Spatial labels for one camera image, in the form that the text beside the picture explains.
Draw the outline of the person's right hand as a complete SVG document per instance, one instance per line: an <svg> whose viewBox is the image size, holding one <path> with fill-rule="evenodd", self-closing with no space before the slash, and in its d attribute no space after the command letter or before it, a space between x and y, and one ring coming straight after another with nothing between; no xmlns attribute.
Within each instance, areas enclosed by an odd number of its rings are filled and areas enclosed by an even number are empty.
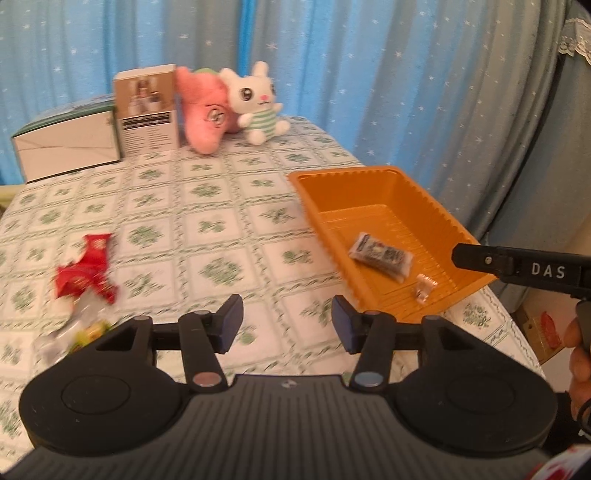
<svg viewBox="0 0 591 480"><path fill-rule="evenodd" d="M563 338L564 346L571 349L569 370L572 380L569 387L571 399L571 415L577 419L583 405L591 396L591 362L589 351L583 346L581 331L577 319L573 319L568 325Z"/></svg>

